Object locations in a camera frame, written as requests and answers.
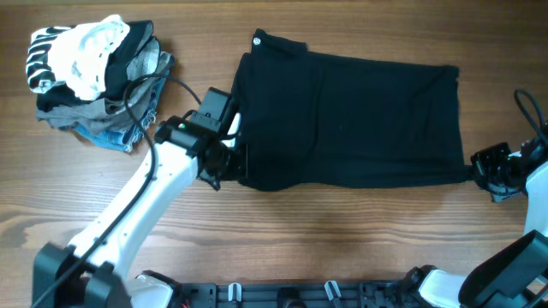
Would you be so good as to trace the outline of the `black t-shirt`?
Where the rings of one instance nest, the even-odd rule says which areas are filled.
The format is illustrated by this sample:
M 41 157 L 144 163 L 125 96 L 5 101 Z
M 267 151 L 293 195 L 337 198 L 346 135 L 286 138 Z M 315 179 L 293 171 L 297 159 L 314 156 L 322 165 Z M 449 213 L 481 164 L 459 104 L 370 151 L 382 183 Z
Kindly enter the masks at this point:
M 310 51 L 257 30 L 232 95 L 241 184 L 423 187 L 468 181 L 459 128 L 459 70 Z

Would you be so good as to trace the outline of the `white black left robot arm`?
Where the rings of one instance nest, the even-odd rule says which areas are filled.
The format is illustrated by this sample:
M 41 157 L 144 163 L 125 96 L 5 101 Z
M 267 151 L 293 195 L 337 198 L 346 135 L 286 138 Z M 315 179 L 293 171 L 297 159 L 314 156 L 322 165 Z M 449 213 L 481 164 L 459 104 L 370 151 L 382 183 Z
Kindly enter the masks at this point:
M 210 88 L 197 110 L 163 122 L 145 161 L 129 182 L 64 248 L 51 243 L 33 265 L 34 307 L 184 307 L 182 285 L 145 271 L 128 271 L 138 250 L 170 204 L 196 180 L 218 190 L 224 179 L 243 175 L 234 151 L 237 103 Z

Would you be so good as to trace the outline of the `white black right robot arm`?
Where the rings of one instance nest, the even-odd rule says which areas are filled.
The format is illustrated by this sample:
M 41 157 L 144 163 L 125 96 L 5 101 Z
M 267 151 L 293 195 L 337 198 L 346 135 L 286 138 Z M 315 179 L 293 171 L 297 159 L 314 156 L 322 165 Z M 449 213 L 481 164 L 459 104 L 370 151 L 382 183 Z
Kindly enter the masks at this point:
M 433 266 L 413 268 L 398 289 L 398 300 L 422 307 L 546 307 L 547 287 L 535 293 L 535 280 L 547 283 L 547 137 L 543 134 L 512 152 L 500 143 L 471 157 L 473 179 L 494 202 L 527 196 L 523 236 L 467 276 Z

